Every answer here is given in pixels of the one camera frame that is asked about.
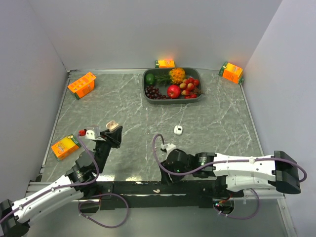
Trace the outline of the pink earbuds charging case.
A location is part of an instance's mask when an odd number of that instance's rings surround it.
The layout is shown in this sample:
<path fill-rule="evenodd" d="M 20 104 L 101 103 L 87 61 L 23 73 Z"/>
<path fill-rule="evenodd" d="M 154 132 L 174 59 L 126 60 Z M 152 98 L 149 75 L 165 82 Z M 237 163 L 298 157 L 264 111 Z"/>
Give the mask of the pink earbuds charging case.
<path fill-rule="evenodd" d="M 112 121 L 110 121 L 110 122 L 108 122 L 108 123 L 106 124 L 106 128 L 107 128 L 110 132 L 114 131 L 114 130 L 117 129 L 118 127 L 119 127 L 119 123 L 117 123 L 115 120 L 112 120 Z"/>

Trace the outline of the white earbuds charging case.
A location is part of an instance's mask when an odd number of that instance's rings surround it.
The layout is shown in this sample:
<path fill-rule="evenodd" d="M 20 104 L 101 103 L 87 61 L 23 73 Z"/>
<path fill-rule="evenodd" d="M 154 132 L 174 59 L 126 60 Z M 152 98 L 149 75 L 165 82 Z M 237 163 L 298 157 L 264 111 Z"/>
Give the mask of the white earbuds charging case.
<path fill-rule="evenodd" d="M 175 135 L 181 135 L 183 133 L 183 127 L 180 126 L 180 125 L 176 125 L 174 127 L 174 131 L 173 132 L 174 132 Z"/>

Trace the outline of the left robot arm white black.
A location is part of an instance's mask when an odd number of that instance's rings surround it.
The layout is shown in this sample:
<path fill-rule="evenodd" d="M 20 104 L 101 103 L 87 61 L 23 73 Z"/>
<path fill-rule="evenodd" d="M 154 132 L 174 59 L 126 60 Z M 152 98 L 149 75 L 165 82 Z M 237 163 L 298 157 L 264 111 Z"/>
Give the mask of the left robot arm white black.
<path fill-rule="evenodd" d="M 28 197 L 1 202 L 0 228 L 3 236 L 22 237 L 28 232 L 30 221 L 40 215 L 72 200 L 96 196 L 96 180 L 103 172 L 111 149 L 120 147 L 122 129 L 121 125 L 111 121 L 104 131 L 98 126 L 79 131 L 76 140 L 84 152 L 66 174 Z"/>

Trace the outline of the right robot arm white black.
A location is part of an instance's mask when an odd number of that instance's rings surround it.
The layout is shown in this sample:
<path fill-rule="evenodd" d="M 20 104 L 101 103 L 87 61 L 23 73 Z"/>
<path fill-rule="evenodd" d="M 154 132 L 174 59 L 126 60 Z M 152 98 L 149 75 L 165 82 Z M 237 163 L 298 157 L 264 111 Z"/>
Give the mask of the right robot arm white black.
<path fill-rule="evenodd" d="M 269 189 L 274 187 L 282 194 L 300 194 L 299 166 L 284 151 L 263 157 L 229 156 L 220 153 L 201 152 L 195 155 L 173 148 L 165 149 L 166 160 L 161 169 L 172 179 L 180 180 L 186 175 L 206 179 L 224 178 L 215 185 L 222 197 L 231 192 L 246 189 Z"/>

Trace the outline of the orange juice box near left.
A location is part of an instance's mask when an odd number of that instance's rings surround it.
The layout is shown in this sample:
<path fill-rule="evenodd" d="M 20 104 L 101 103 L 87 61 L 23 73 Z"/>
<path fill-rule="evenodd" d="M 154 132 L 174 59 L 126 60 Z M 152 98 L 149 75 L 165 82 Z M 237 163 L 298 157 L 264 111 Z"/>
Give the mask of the orange juice box near left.
<path fill-rule="evenodd" d="M 73 134 L 70 134 L 52 145 L 51 149 L 56 159 L 61 161 L 80 147 L 81 144 L 78 142 L 77 138 Z"/>

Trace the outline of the orange juice box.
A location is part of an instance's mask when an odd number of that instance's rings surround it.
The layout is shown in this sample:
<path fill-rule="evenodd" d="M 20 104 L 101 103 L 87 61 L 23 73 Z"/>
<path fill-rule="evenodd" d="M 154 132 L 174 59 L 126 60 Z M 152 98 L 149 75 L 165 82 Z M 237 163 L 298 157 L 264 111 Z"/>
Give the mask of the orange juice box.
<path fill-rule="evenodd" d="M 78 142 L 77 138 L 73 134 L 70 134 L 52 145 L 51 149 L 56 159 L 61 161 L 80 147 L 81 144 Z"/>
<path fill-rule="evenodd" d="M 96 76 L 89 72 L 78 80 L 70 83 L 68 89 L 77 100 L 94 90 Z"/>
<path fill-rule="evenodd" d="M 219 76 L 241 85 L 244 82 L 243 69 L 229 62 L 225 62 L 219 70 Z"/>
<path fill-rule="evenodd" d="M 175 62 L 173 60 L 156 60 L 155 68 L 175 68 Z"/>

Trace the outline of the orange juice box far left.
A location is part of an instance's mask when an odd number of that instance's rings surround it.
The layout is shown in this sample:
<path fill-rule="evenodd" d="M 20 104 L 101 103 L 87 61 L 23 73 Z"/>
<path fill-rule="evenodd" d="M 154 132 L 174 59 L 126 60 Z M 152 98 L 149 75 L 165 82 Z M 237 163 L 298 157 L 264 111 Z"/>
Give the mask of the orange juice box far left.
<path fill-rule="evenodd" d="M 96 76 L 89 72 L 78 80 L 70 83 L 68 89 L 77 100 L 94 90 Z"/>

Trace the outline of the dark purple grape bunch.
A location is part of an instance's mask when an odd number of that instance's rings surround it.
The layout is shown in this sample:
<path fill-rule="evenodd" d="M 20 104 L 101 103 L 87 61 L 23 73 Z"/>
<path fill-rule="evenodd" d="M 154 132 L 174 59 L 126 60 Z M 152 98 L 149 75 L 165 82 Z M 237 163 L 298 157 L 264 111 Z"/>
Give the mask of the dark purple grape bunch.
<path fill-rule="evenodd" d="M 145 96 L 149 99 L 169 99 L 168 95 L 164 95 L 160 92 L 160 90 L 153 85 L 145 87 Z"/>

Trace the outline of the green lime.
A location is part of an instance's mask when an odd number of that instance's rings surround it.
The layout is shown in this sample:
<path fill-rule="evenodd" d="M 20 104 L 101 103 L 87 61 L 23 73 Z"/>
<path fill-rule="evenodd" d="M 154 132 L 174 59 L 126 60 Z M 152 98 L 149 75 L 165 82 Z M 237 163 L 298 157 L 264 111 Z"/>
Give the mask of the green lime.
<path fill-rule="evenodd" d="M 146 81 L 146 84 L 148 84 L 148 85 L 154 85 L 156 78 L 155 78 L 154 74 L 146 74 L 145 81 Z"/>

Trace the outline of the red apple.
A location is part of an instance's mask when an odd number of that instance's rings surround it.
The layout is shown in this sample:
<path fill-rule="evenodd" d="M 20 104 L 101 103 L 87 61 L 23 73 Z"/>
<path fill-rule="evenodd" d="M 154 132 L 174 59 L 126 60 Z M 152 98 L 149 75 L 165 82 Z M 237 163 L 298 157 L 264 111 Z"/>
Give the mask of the red apple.
<path fill-rule="evenodd" d="M 181 94 L 181 89 L 179 86 L 177 85 L 170 85 L 167 89 L 167 95 L 171 98 L 171 99 L 177 99 Z"/>

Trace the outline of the small pineapple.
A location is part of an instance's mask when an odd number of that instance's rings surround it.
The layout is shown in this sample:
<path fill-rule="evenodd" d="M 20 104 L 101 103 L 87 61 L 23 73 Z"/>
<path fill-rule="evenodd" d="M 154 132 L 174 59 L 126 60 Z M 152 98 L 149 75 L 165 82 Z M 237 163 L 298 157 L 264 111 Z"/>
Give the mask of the small pineapple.
<path fill-rule="evenodd" d="M 157 84 L 169 85 L 169 84 L 181 84 L 186 78 L 186 73 L 183 68 L 174 68 L 165 73 L 159 73 L 155 75 Z"/>

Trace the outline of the orange juice box back centre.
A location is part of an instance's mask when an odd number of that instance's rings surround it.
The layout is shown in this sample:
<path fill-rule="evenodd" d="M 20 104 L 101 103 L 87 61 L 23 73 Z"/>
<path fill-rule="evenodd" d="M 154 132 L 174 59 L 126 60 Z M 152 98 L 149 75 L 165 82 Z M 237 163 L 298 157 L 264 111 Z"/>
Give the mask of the orange juice box back centre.
<path fill-rule="evenodd" d="M 175 62 L 173 60 L 156 60 L 155 68 L 175 68 Z"/>

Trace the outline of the dark grey fruit tray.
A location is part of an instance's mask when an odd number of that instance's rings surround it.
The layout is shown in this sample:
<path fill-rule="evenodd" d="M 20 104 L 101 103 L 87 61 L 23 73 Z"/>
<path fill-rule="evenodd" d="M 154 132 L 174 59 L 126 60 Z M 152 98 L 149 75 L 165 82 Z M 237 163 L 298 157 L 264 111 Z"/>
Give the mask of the dark grey fruit tray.
<path fill-rule="evenodd" d="M 199 73 L 197 72 L 197 70 L 195 70 L 193 68 L 183 68 L 183 69 L 185 70 L 185 73 L 186 73 L 186 79 L 189 77 L 193 77 L 195 79 L 200 80 L 200 88 L 202 89 L 202 82 L 201 82 L 201 79 L 200 79 L 200 76 L 199 76 Z M 145 81 L 146 74 L 154 74 L 154 76 L 155 76 L 159 73 L 165 73 L 165 72 L 168 72 L 170 70 L 172 70 L 172 68 L 154 68 L 154 69 L 146 70 L 143 74 L 143 82 L 142 82 L 142 84 L 143 84 L 142 91 L 144 92 L 144 95 L 145 95 L 145 87 L 150 86 L 150 85 L 146 84 L 146 81 Z M 158 88 L 162 94 L 167 95 L 167 89 L 170 85 L 171 84 L 169 84 L 169 85 L 157 84 L 157 82 L 155 81 L 155 84 L 153 86 Z M 146 97 L 146 99 L 151 104 L 159 104 L 159 105 L 167 105 L 168 104 L 169 105 L 169 104 L 195 103 L 195 102 L 199 101 L 202 97 L 203 97 L 203 95 L 199 96 L 198 98 L 194 98 L 194 99 L 185 99 L 184 96 L 182 96 L 180 94 L 180 96 L 177 99 L 169 98 L 169 99 L 158 100 L 158 99 L 149 99 L 147 97 Z"/>

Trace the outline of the orange juice box far right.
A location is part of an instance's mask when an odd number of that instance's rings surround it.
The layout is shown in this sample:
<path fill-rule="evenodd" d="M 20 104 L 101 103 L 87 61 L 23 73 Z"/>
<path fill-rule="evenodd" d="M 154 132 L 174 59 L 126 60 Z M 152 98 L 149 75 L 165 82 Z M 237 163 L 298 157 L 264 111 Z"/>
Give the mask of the orange juice box far right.
<path fill-rule="evenodd" d="M 244 82 L 243 69 L 229 62 L 225 62 L 219 70 L 219 76 L 241 85 Z"/>

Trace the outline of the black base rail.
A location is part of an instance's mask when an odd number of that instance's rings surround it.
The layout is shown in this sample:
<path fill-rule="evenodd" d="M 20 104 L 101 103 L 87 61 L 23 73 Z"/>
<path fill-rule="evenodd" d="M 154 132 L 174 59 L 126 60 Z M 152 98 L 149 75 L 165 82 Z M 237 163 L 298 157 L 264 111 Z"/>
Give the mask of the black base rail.
<path fill-rule="evenodd" d="M 224 184 L 225 180 L 225 178 L 217 181 L 182 180 L 171 185 L 160 181 L 104 181 L 87 188 L 86 195 L 79 200 L 100 200 L 101 210 L 125 208 L 124 202 L 118 197 L 105 196 L 101 199 L 92 197 L 98 194 L 114 193 L 121 195 L 130 208 L 190 206 L 212 208 L 215 200 L 244 197 L 243 191 L 228 191 L 227 185 Z M 153 192 L 155 189 L 160 189 L 160 193 Z"/>

